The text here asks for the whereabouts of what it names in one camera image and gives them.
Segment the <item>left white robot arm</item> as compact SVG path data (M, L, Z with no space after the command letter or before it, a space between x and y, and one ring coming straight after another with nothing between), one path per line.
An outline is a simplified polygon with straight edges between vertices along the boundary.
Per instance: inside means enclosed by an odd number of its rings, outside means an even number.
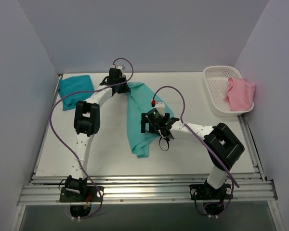
M100 109L116 93L130 92L124 70L123 65L112 65L108 76L103 79L96 92L85 101L79 101L76 104L74 116L74 129L77 134L76 157L66 179L65 189L77 202L84 201L88 195L88 177L85 172L87 171L91 143L101 125Z

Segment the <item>mint green t shirt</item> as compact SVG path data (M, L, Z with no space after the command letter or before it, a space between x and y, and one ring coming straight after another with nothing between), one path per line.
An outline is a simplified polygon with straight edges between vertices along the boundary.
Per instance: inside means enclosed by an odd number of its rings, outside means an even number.
M142 113L147 113L153 107L151 101L154 92L142 82L128 83L130 92L127 93L127 138L131 152L137 158L149 156L149 144L159 136L148 132L141 132Z

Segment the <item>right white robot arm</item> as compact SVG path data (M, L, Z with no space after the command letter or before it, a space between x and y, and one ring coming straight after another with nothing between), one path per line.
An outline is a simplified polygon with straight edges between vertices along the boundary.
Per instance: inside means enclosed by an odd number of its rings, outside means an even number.
M174 139L199 141L208 151L213 169L209 174L204 193L214 199L222 192L226 178L234 180L230 170L245 151L244 145L224 123L203 126L182 122L179 118L164 115L154 108L141 114L141 132L157 134L166 142Z

